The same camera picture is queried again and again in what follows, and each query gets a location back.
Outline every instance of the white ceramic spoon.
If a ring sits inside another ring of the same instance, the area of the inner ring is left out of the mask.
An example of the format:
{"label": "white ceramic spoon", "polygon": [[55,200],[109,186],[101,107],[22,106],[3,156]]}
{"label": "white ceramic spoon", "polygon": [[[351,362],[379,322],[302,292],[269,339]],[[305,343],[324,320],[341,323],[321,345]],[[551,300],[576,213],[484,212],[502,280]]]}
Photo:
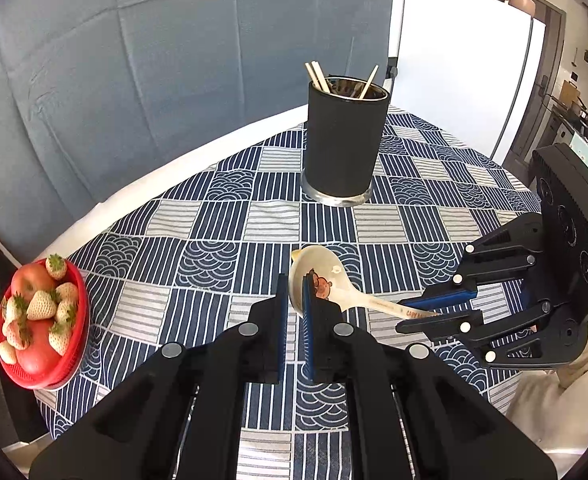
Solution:
{"label": "white ceramic spoon", "polygon": [[359,292],[351,284],[338,256],[320,245],[311,245],[292,251],[291,257],[293,261],[289,269],[289,300],[299,316],[303,315],[303,277],[312,269],[318,276],[331,282],[330,294],[327,299],[341,305],[343,312],[353,306],[363,306],[402,319],[437,315],[434,312],[379,300],[374,296]]}

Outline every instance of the gray fabric backdrop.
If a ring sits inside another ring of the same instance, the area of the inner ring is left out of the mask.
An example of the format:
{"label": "gray fabric backdrop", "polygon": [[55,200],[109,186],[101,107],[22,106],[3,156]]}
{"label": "gray fabric backdrop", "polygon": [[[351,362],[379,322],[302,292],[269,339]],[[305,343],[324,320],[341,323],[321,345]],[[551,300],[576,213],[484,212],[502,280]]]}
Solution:
{"label": "gray fabric backdrop", "polygon": [[0,240],[32,259],[126,184],[305,104],[307,60],[385,67],[391,2],[0,0]]}

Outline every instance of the white strawberry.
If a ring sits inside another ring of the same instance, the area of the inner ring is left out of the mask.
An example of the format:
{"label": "white strawberry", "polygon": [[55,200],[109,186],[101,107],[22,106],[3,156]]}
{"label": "white strawberry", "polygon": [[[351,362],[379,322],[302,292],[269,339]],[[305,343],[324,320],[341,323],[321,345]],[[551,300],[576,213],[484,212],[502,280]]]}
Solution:
{"label": "white strawberry", "polygon": [[78,303],[78,287],[74,283],[61,283],[56,287],[56,292],[60,295],[60,300],[69,300],[72,303]]}
{"label": "white strawberry", "polygon": [[25,315],[27,311],[27,302],[19,294],[14,294],[7,300],[7,307],[5,309],[5,323],[9,324],[15,319],[19,319]]}
{"label": "white strawberry", "polygon": [[54,323],[49,329],[49,345],[60,355],[67,352],[72,331],[67,323]]}
{"label": "white strawberry", "polygon": [[52,298],[51,292],[46,290],[37,290],[34,297],[29,302],[27,309],[27,319],[36,321],[39,319],[49,319],[56,315],[56,301]]}
{"label": "white strawberry", "polygon": [[45,260],[45,267],[49,275],[55,280],[62,280],[67,274],[67,262],[58,254],[49,256]]}
{"label": "white strawberry", "polygon": [[72,303],[72,301],[69,300],[62,300],[58,304],[58,309],[56,310],[56,322],[67,323],[69,327],[73,327],[76,321],[77,309],[77,304]]}
{"label": "white strawberry", "polygon": [[12,321],[7,325],[7,342],[16,350],[26,350],[31,343],[31,332],[24,318]]}
{"label": "white strawberry", "polygon": [[8,365],[14,365],[17,362],[16,349],[8,341],[0,342],[0,358]]}

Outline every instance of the red plastic basket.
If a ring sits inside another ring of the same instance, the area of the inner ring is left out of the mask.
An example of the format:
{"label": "red plastic basket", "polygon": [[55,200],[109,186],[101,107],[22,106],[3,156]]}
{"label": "red plastic basket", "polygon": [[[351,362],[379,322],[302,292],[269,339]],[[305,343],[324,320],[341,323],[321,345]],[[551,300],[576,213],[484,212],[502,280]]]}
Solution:
{"label": "red plastic basket", "polygon": [[[72,338],[69,341],[67,352],[61,357],[56,367],[48,374],[40,374],[33,376],[24,371],[20,365],[8,365],[5,361],[0,359],[0,365],[5,370],[6,374],[18,386],[28,388],[30,390],[37,390],[46,388],[53,384],[62,383],[67,376],[75,370],[78,362],[78,354],[84,351],[82,342],[82,331],[85,326],[85,316],[89,316],[87,290],[82,281],[82,276],[78,269],[69,260],[67,262],[67,274],[61,280],[62,282],[71,282],[78,287],[78,312],[76,314],[76,321],[74,329],[72,330]],[[39,260],[37,264],[45,266],[45,260]],[[11,286],[5,291],[5,299],[8,300],[11,296]],[[2,310],[0,309],[0,342],[5,340],[2,335]]]}

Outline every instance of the table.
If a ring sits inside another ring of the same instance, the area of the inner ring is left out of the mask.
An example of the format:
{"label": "table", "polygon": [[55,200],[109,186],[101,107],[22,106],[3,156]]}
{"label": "table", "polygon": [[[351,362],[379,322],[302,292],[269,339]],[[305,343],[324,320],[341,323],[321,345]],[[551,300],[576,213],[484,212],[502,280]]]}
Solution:
{"label": "table", "polygon": [[[196,174],[116,222],[76,251],[91,303],[81,373],[58,392],[37,392],[58,437],[154,353],[197,346],[247,319],[275,293],[293,249],[337,253],[357,288],[388,300],[419,295],[451,277],[466,242],[527,211],[538,197],[449,133],[391,108],[373,177],[356,208],[313,202],[300,189],[305,125],[250,146]],[[479,287],[471,302],[496,320],[522,308],[520,283]],[[346,319],[404,348],[397,319],[363,308]],[[485,370],[456,342],[434,348],[503,412],[518,374]],[[313,385],[303,372],[301,322],[289,308],[285,379],[251,384],[243,415],[239,478],[349,478],[343,387]]]}

